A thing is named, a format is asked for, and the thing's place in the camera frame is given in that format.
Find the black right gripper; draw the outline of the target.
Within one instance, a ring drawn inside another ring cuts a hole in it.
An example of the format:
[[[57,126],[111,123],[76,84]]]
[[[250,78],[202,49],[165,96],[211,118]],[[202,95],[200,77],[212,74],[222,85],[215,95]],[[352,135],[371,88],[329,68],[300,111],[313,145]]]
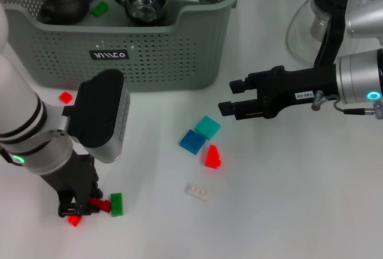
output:
[[[276,66],[269,71],[249,74],[249,78],[231,81],[230,89],[234,95],[256,89],[257,99],[219,103],[223,117],[234,116],[237,120],[274,118],[289,106],[309,103],[307,99],[297,99],[297,93],[339,94],[333,66],[298,71],[286,71],[283,66]]]

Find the green building block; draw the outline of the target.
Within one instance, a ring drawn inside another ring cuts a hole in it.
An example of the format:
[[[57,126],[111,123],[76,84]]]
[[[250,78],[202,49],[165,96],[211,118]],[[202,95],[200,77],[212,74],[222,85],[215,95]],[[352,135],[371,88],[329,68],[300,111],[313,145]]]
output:
[[[123,216],[123,197],[121,193],[113,193],[110,195],[111,216]]]
[[[109,10],[109,5],[105,1],[101,1],[96,4],[91,10],[91,14],[95,17],[100,17],[104,15]]]

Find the teal square building block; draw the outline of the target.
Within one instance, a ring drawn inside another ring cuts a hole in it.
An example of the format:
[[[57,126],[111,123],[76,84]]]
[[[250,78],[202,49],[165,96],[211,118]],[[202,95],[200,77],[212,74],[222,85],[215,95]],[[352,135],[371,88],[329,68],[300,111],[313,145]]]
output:
[[[194,130],[204,137],[207,138],[207,140],[211,140],[214,135],[220,130],[221,125],[213,120],[209,116],[204,116],[200,122],[195,126]]]

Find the blue square building block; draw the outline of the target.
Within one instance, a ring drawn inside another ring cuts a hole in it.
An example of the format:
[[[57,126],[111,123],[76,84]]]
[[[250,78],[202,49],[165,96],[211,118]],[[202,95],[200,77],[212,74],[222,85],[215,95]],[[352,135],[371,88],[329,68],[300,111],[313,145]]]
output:
[[[192,154],[197,155],[205,142],[206,138],[204,136],[190,129],[180,140],[179,145]]]

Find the grey perforated storage bin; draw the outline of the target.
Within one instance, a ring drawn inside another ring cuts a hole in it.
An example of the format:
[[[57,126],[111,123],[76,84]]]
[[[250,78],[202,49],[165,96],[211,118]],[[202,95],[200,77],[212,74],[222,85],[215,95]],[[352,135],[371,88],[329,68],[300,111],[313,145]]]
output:
[[[124,0],[93,0],[74,25],[52,25],[46,0],[0,0],[8,42],[40,85],[77,89],[105,69],[119,69],[133,92],[202,89],[218,74],[231,10],[237,0],[169,0],[165,20],[139,27]]]

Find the dark clay teapot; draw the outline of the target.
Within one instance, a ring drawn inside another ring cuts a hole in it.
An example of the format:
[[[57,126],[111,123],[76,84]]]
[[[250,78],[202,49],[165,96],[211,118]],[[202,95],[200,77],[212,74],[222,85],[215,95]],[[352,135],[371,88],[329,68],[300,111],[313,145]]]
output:
[[[74,25],[87,15],[93,0],[45,0],[41,7],[41,23]]]

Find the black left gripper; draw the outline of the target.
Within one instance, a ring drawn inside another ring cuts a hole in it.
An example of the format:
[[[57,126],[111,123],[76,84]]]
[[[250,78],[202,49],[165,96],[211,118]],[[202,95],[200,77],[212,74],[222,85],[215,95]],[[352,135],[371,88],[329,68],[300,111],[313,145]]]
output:
[[[58,170],[41,175],[59,197],[58,216],[81,216],[100,212],[99,199],[102,191],[98,187],[95,158],[90,154],[72,152],[69,160]]]

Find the dark red arch block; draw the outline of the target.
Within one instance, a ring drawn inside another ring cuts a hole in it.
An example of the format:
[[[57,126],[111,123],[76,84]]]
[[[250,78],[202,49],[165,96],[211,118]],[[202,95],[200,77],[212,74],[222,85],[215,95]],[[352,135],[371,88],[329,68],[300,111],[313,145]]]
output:
[[[89,198],[89,203],[96,207],[97,209],[104,211],[106,213],[111,212],[111,202],[108,200],[96,199],[94,197]]]

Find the bright red slope block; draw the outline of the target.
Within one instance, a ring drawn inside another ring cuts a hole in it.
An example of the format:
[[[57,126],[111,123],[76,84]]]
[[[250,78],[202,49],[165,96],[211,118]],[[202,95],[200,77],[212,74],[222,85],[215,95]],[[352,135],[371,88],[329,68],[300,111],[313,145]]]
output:
[[[210,145],[205,159],[205,167],[218,169],[221,166],[221,158],[218,148],[215,145]]]

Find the glass teapot black lid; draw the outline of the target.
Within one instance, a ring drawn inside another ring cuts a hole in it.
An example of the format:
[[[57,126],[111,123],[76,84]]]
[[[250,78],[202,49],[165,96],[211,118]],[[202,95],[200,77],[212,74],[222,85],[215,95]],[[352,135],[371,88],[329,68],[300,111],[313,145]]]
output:
[[[331,64],[344,40],[348,0],[306,0],[291,20],[287,50],[308,67]]]

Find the white flat plate block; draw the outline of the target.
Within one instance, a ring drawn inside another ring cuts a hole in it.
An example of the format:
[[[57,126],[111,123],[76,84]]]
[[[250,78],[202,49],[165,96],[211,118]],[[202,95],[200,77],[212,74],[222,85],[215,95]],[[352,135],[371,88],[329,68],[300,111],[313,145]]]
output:
[[[198,184],[191,184],[191,183],[187,184],[185,192],[188,195],[193,196],[204,202],[208,201],[211,195],[209,190],[206,189],[205,187]]]

